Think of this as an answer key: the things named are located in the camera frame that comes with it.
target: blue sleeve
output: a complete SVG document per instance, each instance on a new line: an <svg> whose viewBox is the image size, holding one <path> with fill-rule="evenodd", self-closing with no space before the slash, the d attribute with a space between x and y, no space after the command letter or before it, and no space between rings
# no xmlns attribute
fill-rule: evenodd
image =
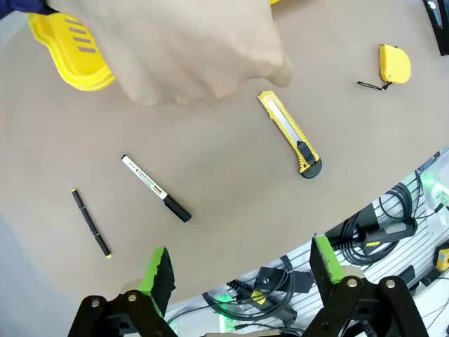
<svg viewBox="0 0 449 337"><path fill-rule="evenodd" d="M49 15L56 13L47 6L46 0L0 0L0 19L12 11Z"/></svg>

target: bolt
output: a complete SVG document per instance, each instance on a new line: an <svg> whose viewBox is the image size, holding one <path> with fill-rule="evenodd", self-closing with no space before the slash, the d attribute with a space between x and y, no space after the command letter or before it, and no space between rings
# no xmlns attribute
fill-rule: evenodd
<svg viewBox="0 0 449 337"><path fill-rule="evenodd" d="M357 286L357 280L356 279L348 279L348 282L346 282L347 286L351 288L355 288Z"/></svg>
<svg viewBox="0 0 449 337"><path fill-rule="evenodd" d="M385 282L385 285L387 286L388 289L392 289L396 286L396 283L394 283L392 279L389 279L388 281Z"/></svg>

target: marker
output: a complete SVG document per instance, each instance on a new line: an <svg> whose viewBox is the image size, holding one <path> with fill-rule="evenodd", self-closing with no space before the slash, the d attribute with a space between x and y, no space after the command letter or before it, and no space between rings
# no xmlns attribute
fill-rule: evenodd
<svg viewBox="0 0 449 337"><path fill-rule="evenodd" d="M172 198L166 191L162 189L161 186L157 185L154 180L152 180L130 157L126 154L121 158L122 162L125 163L129 169L134 172L134 174L140 178L141 181L145 183L146 186L150 188L151 191L156 193L156 195L161 198L164 204L174 213L176 216L184 221L185 223L192 217L185 209L179 205L174 198Z"/></svg>
<svg viewBox="0 0 449 337"><path fill-rule="evenodd" d="M97 243L100 246L101 250L103 251L103 253L105 253L106 258L111 258L111 252L107 248L105 241L103 240L103 238L101 237L97 228L95 227L95 225L91 219L91 216L89 215L89 212L87 212L87 208L84 206L83 200L79 196L78 191L76 190L76 188L74 188L70 192L72 192L73 198L75 198L75 201L78 204L79 210L83 214L84 219L86 219L87 225L91 229L93 237L95 238L95 240L97 240Z"/></svg>

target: yellow basket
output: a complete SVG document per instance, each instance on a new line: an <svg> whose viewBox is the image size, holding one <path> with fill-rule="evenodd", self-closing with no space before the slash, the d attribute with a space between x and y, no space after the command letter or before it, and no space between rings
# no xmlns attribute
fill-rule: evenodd
<svg viewBox="0 0 449 337"><path fill-rule="evenodd" d="M275 4L280 0L270 0ZM82 91L106 88L115 77L86 26L76 18L56 13L29 14L28 24L37 41L50 51L62 79Z"/></svg>

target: beige tabletop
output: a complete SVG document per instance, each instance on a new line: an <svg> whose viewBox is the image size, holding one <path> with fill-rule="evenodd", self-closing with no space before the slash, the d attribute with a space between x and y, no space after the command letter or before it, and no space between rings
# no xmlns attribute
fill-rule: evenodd
<svg viewBox="0 0 449 337"><path fill-rule="evenodd" d="M115 297L167 246L173 300L207 291L305 243L448 143L449 56L421 0L285 0L275 21L294 66L274 90L321 155L313 180L257 100L141 107L113 84L81 92L24 28L0 55L1 209L35 268L77 297ZM402 48L406 84L386 92L377 45ZM121 162L128 154L192 214L183 223ZM109 244L79 213L77 187Z"/></svg>

